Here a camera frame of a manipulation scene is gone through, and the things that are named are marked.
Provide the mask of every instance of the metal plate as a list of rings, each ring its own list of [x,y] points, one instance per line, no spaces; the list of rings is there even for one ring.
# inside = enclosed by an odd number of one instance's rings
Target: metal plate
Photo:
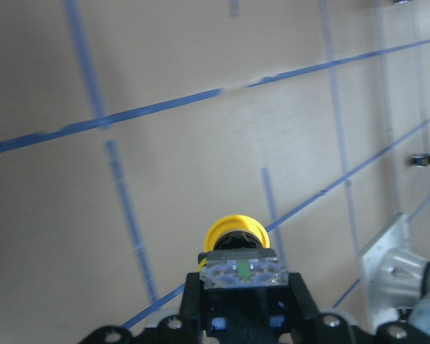
[[[368,325],[372,333],[380,324],[398,319],[398,311],[376,292],[375,279],[383,256],[397,247],[411,250],[408,217],[399,214],[360,254],[361,282],[365,293]]]

